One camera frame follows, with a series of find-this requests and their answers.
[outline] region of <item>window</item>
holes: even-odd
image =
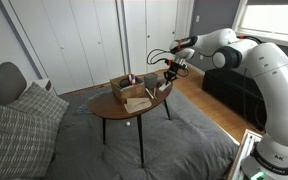
[[[288,0],[241,0],[233,30],[288,46]]]

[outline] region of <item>wall outlet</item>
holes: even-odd
[[[196,22],[199,22],[200,21],[200,16],[196,16]]]

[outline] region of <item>wooden floor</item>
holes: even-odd
[[[259,132],[254,127],[250,127],[251,124],[247,124],[243,117],[235,113],[207,92],[203,91],[202,82],[204,76],[192,68],[188,69],[190,74],[187,77],[179,77],[177,80],[173,81],[173,85],[188,99],[190,99],[200,110],[202,110],[238,142],[242,141],[245,129],[250,129],[263,135],[263,132]],[[155,73],[159,76],[163,76],[163,72],[164,71],[161,70]],[[80,90],[76,93],[103,86],[109,86],[109,83]]]

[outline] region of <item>oval wooden table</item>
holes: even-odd
[[[140,150],[141,150],[141,163],[142,168],[144,168],[144,152],[143,152],[143,139],[142,139],[142,114],[155,108],[161,102],[164,102],[166,113],[168,116],[168,119],[171,120],[170,113],[168,111],[166,98],[172,91],[173,84],[171,84],[167,89],[165,89],[163,92],[160,92],[157,90],[156,97],[157,99],[151,99],[150,96],[145,93],[144,96],[141,96],[139,98],[149,98],[151,100],[152,105],[146,109],[136,111],[134,113],[129,114],[124,104],[119,101],[114,94],[107,93],[103,96],[91,99],[88,101],[88,108],[91,112],[93,112],[95,115],[103,118],[103,144],[105,144],[105,124],[106,119],[110,120],[122,120],[132,117],[137,117],[137,126],[138,126],[138,134],[139,134],[139,140],[140,140]]]

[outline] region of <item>white robotic arm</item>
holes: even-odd
[[[263,95],[267,122],[266,134],[242,160],[242,169],[249,178],[263,172],[264,180],[288,180],[288,57],[273,43],[238,39],[231,29],[176,40],[170,50],[179,57],[192,46],[212,56],[217,68],[248,68]]]

